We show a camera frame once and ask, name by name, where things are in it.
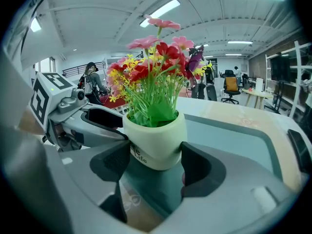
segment monitor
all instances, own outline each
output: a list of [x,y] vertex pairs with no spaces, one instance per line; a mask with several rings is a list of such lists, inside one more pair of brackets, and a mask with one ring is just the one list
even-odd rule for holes
[[291,82],[291,68],[288,56],[277,56],[271,59],[271,79]]

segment pink flower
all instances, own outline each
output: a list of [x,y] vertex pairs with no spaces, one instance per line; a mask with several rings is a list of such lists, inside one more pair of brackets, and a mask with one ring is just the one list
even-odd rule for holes
[[181,25],[178,23],[175,23],[173,21],[163,21],[159,18],[152,18],[149,15],[145,15],[145,18],[149,18],[148,23],[151,25],[156,25],[157,27],[161,28],[173,28],[173,29],[180,29]]
[[106,81],[109,86],[112,86],[114,84],[114,78],[111,76],[107,76]]
[[[150,66],[152,67],[152,65],[153,65],[153,60],[150,59],[150,58],[149,58],[148,60],[149,60]],[[144,62],[140,63],[140,65],[147,67],[147,66],[148,66],[148,61],[147,61],[147,59],[145,59]]]
[[122,57],[117,63],[122,65],[127,60],[126,57]]
[[118,89],[119,85],[113,85],[112,90],[114,91],[114,96],[120,95],[120,90]]
[[172,46],[180,47],[182,50],[194,47],[193,41],[187,40],[186,37],[173,37],[172,41],[174,41]]
[[135,49],[135,48],[142,48],[148,49],[150,48],[154,42],[158,41],[159,39],[154,36],[148,36],[146,38],[135,39],[128,45],[128,49]]

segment railing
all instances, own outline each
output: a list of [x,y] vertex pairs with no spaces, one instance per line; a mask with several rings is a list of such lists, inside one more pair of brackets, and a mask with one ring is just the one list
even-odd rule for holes
[[[95,62],[95,65],[97,66],[97,68],[99,70],[104,68],[103,67],[104,64],[105,64],[104,62]],[[86,69],[86,66],[87,66],[87,64],[81,65],[78,67],[68,68],[68,69],[64,69],[62,72],[63,72],[63,75],[67,78],[70,76],[75,76],[75,75],[79,75],[79,74],[82,75]]]

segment person in white shirt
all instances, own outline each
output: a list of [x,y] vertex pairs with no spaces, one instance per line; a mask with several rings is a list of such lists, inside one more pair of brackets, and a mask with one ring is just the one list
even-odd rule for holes
[[235,66],[234,69],[235,69],[235,76],[236,76],[237,86],[239,86],[241,81],[242,81],[242,78],[241,78],[242,72],[236,66]]

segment white shelving unit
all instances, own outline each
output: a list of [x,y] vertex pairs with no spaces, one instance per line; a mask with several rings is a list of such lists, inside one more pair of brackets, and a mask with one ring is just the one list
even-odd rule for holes
[[[305,111],[305,108],[301,105],[298,105],[298,99],[299,99],[299,93],[300,93],[300,83],[301,83],[301,75],[302,75],[302,70],[303,69],[312,69],[312,66],[304,66],[301,63],[301,53],[300,53],[300,49],[306,48],[310,45],[312,45],[312,43],[307,43],[307,44],[303,44],[303,45],[299,45],[298,41],[294,42],[295,47],[292,49],[288,49],[285,51],[282,51],[282,54],[286,54],[289,53],[291,51],[296,51],[296,59],[297,59],[297,66],[291,66],[291,69],[297,69],[297,81],[295,82],[284,82],[285,85],[288,86],[293,86],[296,88],[296,92],[295,92],[295,96],[294,99],[290,99],[288,97],[283,96],[282,99],[288,103],[290,103],[292,105],[292,110],[291,113],[289,115],[289,117],[293,118],[293,115],[295,113],[296,108],[298,108],[299,110],[301,110],[302,112]],[[271,70],[271,68],[268,67],[268,60],[274,57],[277,57],[278,55],[272,55],[272,56],[267,56],[266,55],[266,80],[270,80],[273,82],[276,82],[275,80],[271,80],[268,78],[268,70]],[[268,89],[268,82],[265,83],[265,90],[269,93],[273,93],[272,90]]]

